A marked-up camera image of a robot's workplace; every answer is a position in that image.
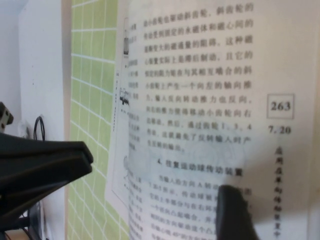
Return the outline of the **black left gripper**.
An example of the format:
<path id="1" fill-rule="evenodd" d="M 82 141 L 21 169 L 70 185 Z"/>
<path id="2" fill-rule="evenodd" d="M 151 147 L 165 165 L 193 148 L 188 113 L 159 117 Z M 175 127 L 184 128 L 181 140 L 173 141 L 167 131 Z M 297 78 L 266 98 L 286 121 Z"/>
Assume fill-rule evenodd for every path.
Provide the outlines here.
<path id="1" fill-rule="evenodd" d="M 0 130 L 13 115 L 0 102 Z M 0 227 L 37 202 L 92 172 L 93 156 L 83 141 L 40 141 L 0 135 Z"/>

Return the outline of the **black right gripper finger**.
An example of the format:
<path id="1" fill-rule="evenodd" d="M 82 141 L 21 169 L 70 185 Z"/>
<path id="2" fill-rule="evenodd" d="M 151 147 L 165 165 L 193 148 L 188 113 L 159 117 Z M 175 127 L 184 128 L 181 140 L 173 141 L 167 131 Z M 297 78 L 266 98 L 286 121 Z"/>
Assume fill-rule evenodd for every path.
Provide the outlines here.
<path id="1" fill-rule="evenodd" d="M 218 240 L 259 239 L 248 205 L 236 187 L 221 185 L 218 189 L 215 230 Z"/>

